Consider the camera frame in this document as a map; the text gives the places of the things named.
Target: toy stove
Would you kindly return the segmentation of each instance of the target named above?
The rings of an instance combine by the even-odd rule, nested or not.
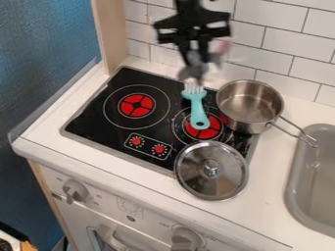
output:
[[[178,152],[198,140],[224,142],[250,159],[256,137],[224,126],[215,91],[208,90],[203,100],[211,126],[197,130],[190,124],[190,101],[182,98],[183,88],[172,79],[122,68],[64,126],[64,135],[129,161],[140,159],[144,167],[152,163],[170,171]]]

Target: brush handle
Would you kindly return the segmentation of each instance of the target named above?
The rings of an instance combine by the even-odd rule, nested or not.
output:
[[[210,121],[204,111],[201,97],[192,97],[191,99],[191,126],[196,129],[207,129],[210,127]]]

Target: pot handle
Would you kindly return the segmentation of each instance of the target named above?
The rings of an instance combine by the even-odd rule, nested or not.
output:
[[[281,120],[283,120],[284,122],[290,124],[291,126],[295,127],[296,129],[298,129],[298,130],[302,133],[302,135],[295,135],[295,134],[293,134],[292,132],[290,132],[290,131],[284,129],[283,127],[281,127],[281,126],[279,126],[279,125],[277,125],[276,123],[271,122],[271,124],[272,124],[274,127],[276,127],[276,128],[278,128],[278,129],[284,131],[285,133],[289,134],[289,135],[292,136],[292,137],[296,137],[296,138],[299,138],[299,139],[303,140],[304,142],[306,142],[309,146],[311,146],[311,147],[313,147],[313,148],[317,148],[317,147],[319,146],[319,145],[318,145],[318,141],[317,141],[315,138],[313,138],[312,136],[310,136],[310,135],[308,135],[307,133],[305,133],[305,131],[304,131],[303,129],[301,129],[300,127],[298,127],[297,125],[295,125],[294,123],[290,122],[289,120],[285,119],[285,118],[282,117],[282,116],[279,116],[279,118],[280,118]]]

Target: white countertop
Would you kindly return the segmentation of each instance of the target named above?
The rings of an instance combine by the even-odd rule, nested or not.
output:
[[[125,64],[160,75],[169,75],[172,72],[162,65],[135,58],[128,58]],[[62,125],[106,79],[108,76],[103,74],[102,65],[96,66],[36,121],[22,135],[21,138],[26,141],[17,140],[14,148],[25,157],[35,156],[43,159],[42,153],[33,152],[32,147],[29,147],[28,142],[34,142],[89,164],[91,171],[81,170],[89,175],[94,176],[90,172],[93,172],[93,167],[98,167],[100,170],[164,194],[168,200],[173,198],[285,243],[292,246],[294,251],[335,250],[335,238],[302,226],[292,218],[284,205],[284,189],[297,140],[276,128],[263,133],[260,137],[250,165],[250,179],[245,191],[239,197],[223,202],[201,201],[186,193],[173,177],[139,168],[126,160],[61,136]],[[218,88],[219,81],[216,80],[209,86]],[[335,125],[335,108],[285,96],[284,100],[283,115],[301,127],[311,124]],[[75,166],[69,166],[69,169],[74,171]]]

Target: wooden panel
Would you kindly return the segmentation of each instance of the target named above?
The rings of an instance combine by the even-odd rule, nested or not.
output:
[[[92,9],[106,74],[127,54],[125,15],[122,0],[92,0]]]
[[[38,166],[37,163],[35,163],[33,161],[30,161],[30,160],[27,160],[27,161],[28,161],[33,173],[35,174],[36,179],[37,179],[37,181],[38,181],[38,183],[39,183],[47,201],[49,202],[49,205],[50,205],[52,211],[54,212],[56,219],[58,220],[59,224],[61,225],[61,227],[63,229],[63,232],[64,232],[65,236],[67,237],[67,239],[68,239],[68,241],[71,245],[72,250],[73,251],[78,251],[78,249],[75,246],[74,240],[71,236],[70,230],[67,227],[67,224],[66,224],[66,222],[65,222],[65,220],[62,216],[61,211],[59,210],[59,208],[57,207],[56,202],[54,201],[54,197],[52,196],[51,191],[49,190],[48,184],[46,183],[46,181],[44,179],[44,176],[43,176],[43,173],[40,170],[40,167]]]

